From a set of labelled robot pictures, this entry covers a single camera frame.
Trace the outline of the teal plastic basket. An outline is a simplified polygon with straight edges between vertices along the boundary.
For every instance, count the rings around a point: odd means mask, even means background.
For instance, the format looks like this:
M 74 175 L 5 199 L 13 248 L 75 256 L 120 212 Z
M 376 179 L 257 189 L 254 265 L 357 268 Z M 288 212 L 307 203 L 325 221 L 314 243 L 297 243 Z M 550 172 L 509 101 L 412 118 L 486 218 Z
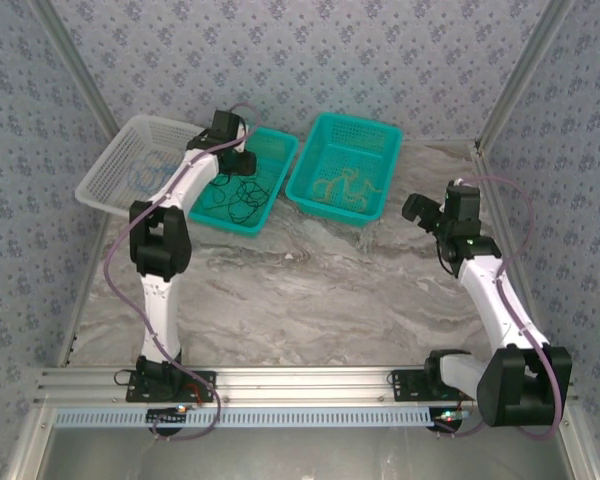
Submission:
M 219 175 L 199 196 L 189 219 L 218 230 L 257 236 L 269 217 L 295 157 L 299 141 L 277 130 L 261 128 L 247 142 L 256 155 L 254 175 Z
M 397 127 L 323 113 L 291 173 L 286 196 L 305 214 L 362 228 L 383 213 L 402 141 Z

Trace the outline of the white plastic basket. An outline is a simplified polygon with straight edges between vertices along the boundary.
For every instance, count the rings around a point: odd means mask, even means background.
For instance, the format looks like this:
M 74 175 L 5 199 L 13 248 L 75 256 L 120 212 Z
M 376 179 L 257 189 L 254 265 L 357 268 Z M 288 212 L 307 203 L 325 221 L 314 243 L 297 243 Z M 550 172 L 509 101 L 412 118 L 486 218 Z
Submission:
M 126 217 L 132 203 L 157 193 L 181 164 L 198 126 L 136 115 L 106 147 L 75 191 L 76 199 L 108 214 Z

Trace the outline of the small black circuit board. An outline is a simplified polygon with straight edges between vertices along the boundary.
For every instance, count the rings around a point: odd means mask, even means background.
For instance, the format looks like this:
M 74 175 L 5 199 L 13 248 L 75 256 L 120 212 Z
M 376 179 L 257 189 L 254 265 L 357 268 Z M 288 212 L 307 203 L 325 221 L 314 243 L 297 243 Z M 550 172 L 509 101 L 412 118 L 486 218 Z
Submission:
M 159 427 L 160 425 L 184 424 L 186 419 L 187 412 L 181 411 L 176 407 L 150 408 L 145 414 L 145 424 L 155 427 Z
M 433 422 L 430 429 L 444 434 L 457 433 L 463 421 L 470 416 L 468 410 L 452 408 L 431 408 L 429 413 Z

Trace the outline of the grey metal shelf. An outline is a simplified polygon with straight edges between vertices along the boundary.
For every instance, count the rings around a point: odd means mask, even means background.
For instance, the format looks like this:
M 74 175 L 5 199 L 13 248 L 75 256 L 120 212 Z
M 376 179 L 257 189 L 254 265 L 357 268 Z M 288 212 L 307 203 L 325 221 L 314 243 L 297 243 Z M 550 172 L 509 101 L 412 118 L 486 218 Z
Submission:
M 514 429 L 445 436 L 421 427 L 264 427 L 243 409 L 197 440 L 158 441 L 139 409 L 32 411 L 0 480 L 600 480 L 568 416 L 532 441 Z

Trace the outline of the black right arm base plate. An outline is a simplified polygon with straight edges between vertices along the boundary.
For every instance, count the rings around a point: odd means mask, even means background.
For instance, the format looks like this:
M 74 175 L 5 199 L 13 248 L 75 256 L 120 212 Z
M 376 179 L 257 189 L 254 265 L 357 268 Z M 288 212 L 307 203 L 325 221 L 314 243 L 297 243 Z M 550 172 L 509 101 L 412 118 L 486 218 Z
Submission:
M 423 369 L 396 369 L 389 373 L 387 379 L 396 402 L 472 400 L 472 397 L 444 384 Z

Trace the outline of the aluminium frame post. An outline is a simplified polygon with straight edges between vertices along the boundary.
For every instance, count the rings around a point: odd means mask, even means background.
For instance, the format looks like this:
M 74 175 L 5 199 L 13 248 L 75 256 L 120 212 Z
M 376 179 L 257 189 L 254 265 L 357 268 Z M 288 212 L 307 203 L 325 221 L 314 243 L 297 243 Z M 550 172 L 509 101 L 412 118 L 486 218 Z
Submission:
M 493 147 L 575 1 L 548 0 L 546 8 L 530 33 L 500 96 L 476 138 L 476 149 L 479 154 L 486 155 Z

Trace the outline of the aluminium mounting rail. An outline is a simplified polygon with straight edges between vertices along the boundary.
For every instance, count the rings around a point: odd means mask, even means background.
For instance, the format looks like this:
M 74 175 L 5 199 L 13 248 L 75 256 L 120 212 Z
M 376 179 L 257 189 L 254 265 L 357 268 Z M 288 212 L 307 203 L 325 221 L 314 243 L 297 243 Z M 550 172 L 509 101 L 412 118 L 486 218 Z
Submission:
M 392 366 L 218 367 L 216 390 L 228 407 L 380 407 L 394 403 Z M 129 375 L 121 367 L 49 368 L 31 399 L 47 406 L 119 406 Z

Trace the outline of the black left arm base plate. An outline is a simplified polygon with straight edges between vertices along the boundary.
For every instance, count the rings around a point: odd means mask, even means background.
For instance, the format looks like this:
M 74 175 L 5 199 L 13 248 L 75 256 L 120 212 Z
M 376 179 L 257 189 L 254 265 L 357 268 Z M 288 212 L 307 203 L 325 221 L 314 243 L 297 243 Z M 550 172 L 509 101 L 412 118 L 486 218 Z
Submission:
M 173 378 L 153 379 L 133 371 L 126 384 L 128 403 L 212 403 L 211 390 L 199 380 L 177 372 Z

